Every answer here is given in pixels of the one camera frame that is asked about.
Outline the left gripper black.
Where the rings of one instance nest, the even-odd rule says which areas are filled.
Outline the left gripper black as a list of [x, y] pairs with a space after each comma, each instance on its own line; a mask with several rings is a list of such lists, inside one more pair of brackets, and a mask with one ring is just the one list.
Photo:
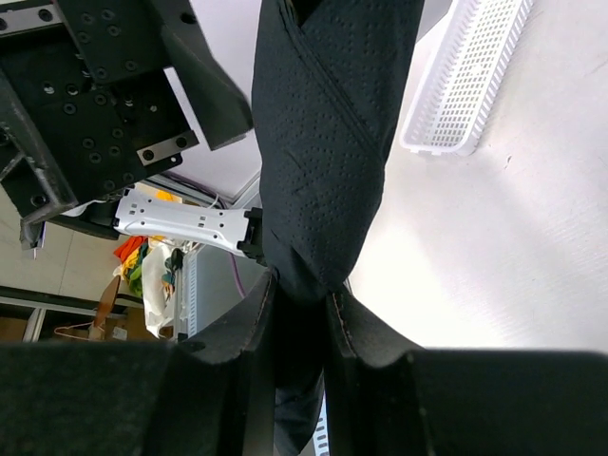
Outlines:
[[198, 144], [165, 71], [176, 70], [210, 149], [253, 129], [188, 1], [8, 1], [1, 6], [1, 185], [24, 250], [46, 221], [181, 163]]

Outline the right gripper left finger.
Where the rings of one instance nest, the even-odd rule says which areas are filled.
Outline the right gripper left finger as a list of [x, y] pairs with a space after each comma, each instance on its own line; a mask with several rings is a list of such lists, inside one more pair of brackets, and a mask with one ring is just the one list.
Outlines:
[[182, 342], [1, 347], [5, 455], [270, 455], [273, 304], [263, 275]]

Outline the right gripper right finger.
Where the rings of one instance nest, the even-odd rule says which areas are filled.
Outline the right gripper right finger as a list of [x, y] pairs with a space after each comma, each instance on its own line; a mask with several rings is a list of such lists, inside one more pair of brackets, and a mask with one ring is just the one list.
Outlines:
[[334, 455], [603, 455], [607, 358], [423, 349], [351, 294], [326, 301]]

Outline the dark navy paper napkin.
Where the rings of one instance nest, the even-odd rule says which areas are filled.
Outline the dark navy paper napkin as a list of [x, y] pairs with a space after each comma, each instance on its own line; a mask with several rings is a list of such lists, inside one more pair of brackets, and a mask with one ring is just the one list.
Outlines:
[[265, 1], [252, 111], [266, 262], [276, 284], [275, 447], [309, 443], [323, 396], [325, 300], [379, 209], [420, 1]]

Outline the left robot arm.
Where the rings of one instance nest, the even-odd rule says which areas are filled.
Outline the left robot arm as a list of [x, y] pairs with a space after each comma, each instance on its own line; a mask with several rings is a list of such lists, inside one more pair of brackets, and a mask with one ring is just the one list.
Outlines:
[[257, 209], [136, 189], [200, 143], [253, 127], [187, 1], [10, 1], [1, 7], [1, 186], [27, 250], [47, 222], [114, 239], [163, 236], [262, 259]]

